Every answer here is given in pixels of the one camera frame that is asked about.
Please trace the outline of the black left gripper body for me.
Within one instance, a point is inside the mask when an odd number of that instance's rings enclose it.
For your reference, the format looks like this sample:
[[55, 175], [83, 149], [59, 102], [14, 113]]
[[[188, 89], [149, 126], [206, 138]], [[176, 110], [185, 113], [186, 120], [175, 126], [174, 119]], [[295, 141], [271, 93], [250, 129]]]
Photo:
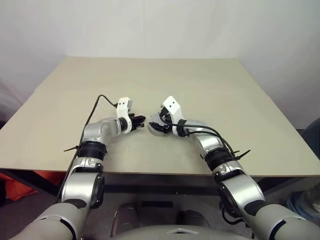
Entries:
[[135, 131], [139, 125], [139, 118], [134, 113], [128, 115], [131, 121], [131, 132]]

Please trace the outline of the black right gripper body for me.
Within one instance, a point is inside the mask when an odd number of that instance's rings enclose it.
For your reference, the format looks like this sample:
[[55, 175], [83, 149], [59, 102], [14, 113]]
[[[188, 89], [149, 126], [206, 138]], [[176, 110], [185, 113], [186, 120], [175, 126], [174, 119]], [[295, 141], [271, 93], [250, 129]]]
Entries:
[[162, 120], [164, 123], [164, 133], [172, 132], [172, 120], [169, 111], [164, 107], [162, 108], [162, 113], [167, 114], [166, 120]]

